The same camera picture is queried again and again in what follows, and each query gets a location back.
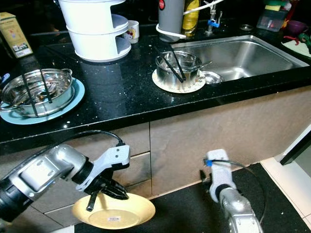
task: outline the small bowl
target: small bowl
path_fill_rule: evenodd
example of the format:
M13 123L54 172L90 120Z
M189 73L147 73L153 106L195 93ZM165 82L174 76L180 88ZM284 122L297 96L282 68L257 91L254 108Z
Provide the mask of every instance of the small bowl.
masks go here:
M205 79L206 84L215 84L225 81L222 76L212 71L200 71L199 76Z
M168 51L163 52L162 54L177 74L182 78L173 53ZM179 79L175 77L169 66L165 63L163 56L158 56L155 59L158 79L162 85L172 90L185 90L191 88L199 80L199 69L192 69L192 67L200 65L202 62L200 58L188 52L175 51L175 54L186 76L186 80L180 82Z

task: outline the cabinet door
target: cabinet door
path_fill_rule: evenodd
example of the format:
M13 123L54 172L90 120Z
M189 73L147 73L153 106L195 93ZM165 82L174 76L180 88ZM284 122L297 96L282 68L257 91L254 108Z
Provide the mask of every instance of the cabinet door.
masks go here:
M132 155L149 150L149 124L140 124L113 131L128 145ZM96 160L109 147L114 147L117 141L114 138L96 134L77 138L67 144L89 157L90 161ZM86 196L83 192L77 192L76 184L71 181L59 180L55 186L41 196L32 206L42 213L74 204L78 199Z
M113 179L126 187L127 192L143 197L151 196L150 153L131 157L130 166L114 172ZM80 222L71 213L72 205L45 213L48 217L66 227Z
M283 153L310 123L310 96L304 87L150 122L153 195L199 181L210 150L245 165Z
M62 228L62 225L40 213L33 207L28 207L6 228L6 233L49 233Z

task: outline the blue connector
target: blue connector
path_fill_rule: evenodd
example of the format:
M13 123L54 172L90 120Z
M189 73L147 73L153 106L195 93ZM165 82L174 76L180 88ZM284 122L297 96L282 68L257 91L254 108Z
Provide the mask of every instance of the blue connector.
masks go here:
M213 26L215 28L219 28L220 23L216 23L215 20L209 20L209 21L207 21L207 25Z
M206 161L206 166L212 166L212 163L213 163L213 161L207 160L207 161Z

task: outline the stainless steel pot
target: stainless steel pot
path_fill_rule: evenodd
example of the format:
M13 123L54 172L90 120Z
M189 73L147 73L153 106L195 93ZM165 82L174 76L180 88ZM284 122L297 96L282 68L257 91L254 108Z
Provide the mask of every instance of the stainless steel pot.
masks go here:
M11 80L3 89L1 99L8 106L1 103L0 111L16 111L25 117L44 117L53 114L70 103L74 96L71 69L42 69L24 74L30 96L23 77Z
M178 73L178 75L182 77L173 53L171 51L168 51L163 52L162 54L164 58L171 64L174 70ZM158 56L155 59L156 73L158 80L159 82L161 82L162 85L165 85L169 89L173 90L188 89L192 87L199 79L198 76L199 68L193 69L193 67L200 65L202 62L200 58L188 52L175 51L175 54L186 76L186 80L184 80L181 83L175 77L169 66L165 63L162 56Z

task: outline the round coaster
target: round coaster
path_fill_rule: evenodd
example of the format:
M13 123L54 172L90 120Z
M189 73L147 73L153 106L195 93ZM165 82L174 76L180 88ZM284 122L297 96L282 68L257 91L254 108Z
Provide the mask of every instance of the round coaster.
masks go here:
M0 117L4 119L5 121L16 124L16 125L32 125L37 124L41 122L45 122L48 120L52 120L56 117L59 117L66 112L70 111L72 108L74 108L83 98L85 93L85 88L82 82L78 79L72 78L73 83L72 87L75 90L74 96L71 100L71 102L62 110L53 113L51 115L42 116L42 117L25 117L18 114L16 111L11 112L0 112Z
M161 88L165 91L178 93L178 94L191 93L191 92L194 92L194 91L201 89L205 85L205 80L199 79L199 81L197 81L193 86L191 86L187 89L180 89L180 90L171 89L171 88L167 87L166 85L163 85L159 81L157 74L156 74L156 70L154 70L154 72L152 73L152 80L154 81L155 85L157 85L159 88Z

